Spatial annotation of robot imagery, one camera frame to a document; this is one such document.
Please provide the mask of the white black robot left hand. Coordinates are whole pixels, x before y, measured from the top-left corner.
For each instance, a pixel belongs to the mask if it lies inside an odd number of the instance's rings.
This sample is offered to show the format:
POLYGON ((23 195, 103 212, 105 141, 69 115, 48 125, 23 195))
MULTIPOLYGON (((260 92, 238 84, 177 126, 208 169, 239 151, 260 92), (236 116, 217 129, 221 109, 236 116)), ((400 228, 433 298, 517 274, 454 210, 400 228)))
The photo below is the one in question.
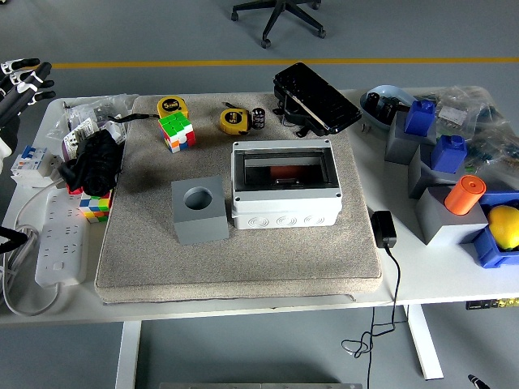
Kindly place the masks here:
POLYGON ((19 116, 30 105, 56 96, 52 69, 39 58, 20 58, 1 63, 1 169, 18 144, 19 116))

